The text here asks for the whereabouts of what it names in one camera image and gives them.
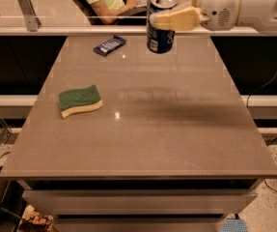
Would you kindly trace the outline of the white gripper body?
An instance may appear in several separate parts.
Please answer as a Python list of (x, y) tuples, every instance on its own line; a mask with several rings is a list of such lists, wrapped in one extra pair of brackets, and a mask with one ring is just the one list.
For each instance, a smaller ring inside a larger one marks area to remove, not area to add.
[(209, 31), (235, 27), (241, 0), (200, 0), (201, 26)]

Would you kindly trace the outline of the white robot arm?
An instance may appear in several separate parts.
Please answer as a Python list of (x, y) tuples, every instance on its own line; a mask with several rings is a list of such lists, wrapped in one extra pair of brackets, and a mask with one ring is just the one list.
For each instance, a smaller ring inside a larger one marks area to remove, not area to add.
[(191, 31), (202, 26), (209, 31), (250, 27), (277, 36), (277, 0), (177, 0), (171, 9), (150, 15), (153, 27)]

